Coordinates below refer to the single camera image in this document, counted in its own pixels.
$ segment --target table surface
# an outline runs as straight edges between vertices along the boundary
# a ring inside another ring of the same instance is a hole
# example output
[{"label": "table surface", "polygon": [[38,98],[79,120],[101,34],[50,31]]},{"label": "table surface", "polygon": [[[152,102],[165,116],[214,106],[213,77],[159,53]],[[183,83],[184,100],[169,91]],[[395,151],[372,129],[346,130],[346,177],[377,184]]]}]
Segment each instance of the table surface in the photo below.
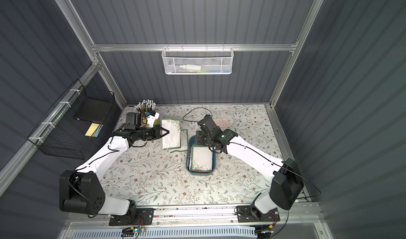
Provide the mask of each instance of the table surface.
[{"label": "table surface", "polygon": [[[189,138],[196,134],[197,123],[182,121],[190,110],[202,106],[157,107],[161,118],[180,119],[181,129]],[[230,129],[248,143],[281,158],[281,152],[264,105],[208,105],[213,118],[228,118]],[[126,107],[125,115],[135,112]],[[208,112],[196,109],[187,120],[200,120]],[[143,145],[139,140],[134,145]],[[224,153],[216,155],[216,169],[208,176],[191,175],[185,170],[185,152],[163,150],[161,140],[142,148],[130,147],[107,170],[101,181],[107,195],[132,199],[145,205],[201,205],[250,203],[260,192],[269,191],[270,183],[251,166]]]}]

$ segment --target metal vent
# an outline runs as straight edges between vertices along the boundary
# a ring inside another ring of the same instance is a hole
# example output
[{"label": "metal vent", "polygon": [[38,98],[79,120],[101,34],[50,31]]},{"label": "metal vent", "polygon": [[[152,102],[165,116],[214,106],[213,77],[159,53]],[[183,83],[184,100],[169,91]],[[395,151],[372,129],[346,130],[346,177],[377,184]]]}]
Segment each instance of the metal vent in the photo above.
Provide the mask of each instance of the metal vent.
[{"label": "metal vent", "polygon": [[[72,239],[122,239],[122,228],[106,228],[106,229],[75,229]],[[231,236],[239,238],[256,238],[254,228],[250,226],[198,226],[198,227],[165,227],[165,228],[147,228],[144,233],[141,233],[138,238],[192,238],[192,237],[222,237]]]}]

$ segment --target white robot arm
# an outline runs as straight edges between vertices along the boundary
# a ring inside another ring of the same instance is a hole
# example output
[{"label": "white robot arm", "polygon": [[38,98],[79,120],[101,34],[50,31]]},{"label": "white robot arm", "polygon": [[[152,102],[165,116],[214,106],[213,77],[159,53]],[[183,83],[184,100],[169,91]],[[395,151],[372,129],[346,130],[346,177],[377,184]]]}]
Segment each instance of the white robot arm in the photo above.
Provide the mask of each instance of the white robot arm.
[{"label": "white robot arm", "polygon": [[269,193],[260,194],[251,204],[251,214],[257,220],[274,208],[289,210],[304,187],[297,163],[275,158],[246,142],[230,129],[222,131],[210,115],[197,123],[202,131],[196,142],[233,155],[259,171],[271,182]]},{"label": "white robot arm", "polygon": [[[131,146],[135,140],[153,140],[160,134],[160,126],[137,128],[134,115],[127,116],[126,124],[116,130],[106,144],[84,164],[74,171],[65,171],[60,177],[60,209],[89,215],[130,215],[135,212],[134,201],[106,196],[100,181],[113,162]],[[198,122],[209,148],[233,155],[258,170],[271,182],[269,193],[260,194],[251,204],[252,216],[261,216],[281,207],[289,210],[304,184],[297,164],[288,159],[275,158],[238,136],[230,129],[221,131],[210,115]]]},{"label": "white robot arm", "polygon": [[135,202],[107,196],[100,181],[117,158],[136,140],[155,140],[169,133],[160,125],[141,127],[139,113],[128,113],[126,123],[108,139],[89,160],[74,171],[65,171],[59,178],[59,209],[88,215],[135,214]]}]

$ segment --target folded cloth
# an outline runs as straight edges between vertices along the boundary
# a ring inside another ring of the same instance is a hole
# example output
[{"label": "folded cloth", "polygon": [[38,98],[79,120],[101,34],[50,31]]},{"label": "folded cloth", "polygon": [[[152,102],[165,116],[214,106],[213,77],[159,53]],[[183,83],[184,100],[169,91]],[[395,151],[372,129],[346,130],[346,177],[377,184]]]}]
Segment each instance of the folded cloth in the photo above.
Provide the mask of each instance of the folded cloth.
[{"label": "folded cloth", "polygon": [[162,128],[169,130],[169,134],[162,137],[163,149],[178,149],[180,145],[180,120],[162,119]]},{"label": "folded cloth", "polygon": [[188,150],[188,142],[189,142],[188,130],[187,129],[180,130],[180,148],[173,149],[171,151],[171,153],[187,151]]},{"label": "folded cloth", "polygon": [[207,146],[193,145],[190,151],[189,170],[210,172],[213,168],[213,152]]}]

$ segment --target blue basket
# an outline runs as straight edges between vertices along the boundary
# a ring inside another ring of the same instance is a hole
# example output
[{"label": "blue basket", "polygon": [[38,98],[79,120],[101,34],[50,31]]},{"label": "blue basket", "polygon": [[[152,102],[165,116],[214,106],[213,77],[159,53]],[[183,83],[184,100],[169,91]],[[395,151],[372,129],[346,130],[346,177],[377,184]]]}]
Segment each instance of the blue basket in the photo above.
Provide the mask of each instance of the blue basket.
[{"label": "blue basket", "polygon": [[211,168],[211,171],[209,172],[194,172],[189,170],[189,163],[190,163],[190,152],[192,151],[192,146],[195,144],[195,136],[192,136],[189,139],[189,145],[188,145],[188,153],[186,155],[186,170],[189,171],[190,174],[195,175],[195,176],[208,176],[210,175],[214,169],[216,168],[216,152],[213,150],[213,166]]}]

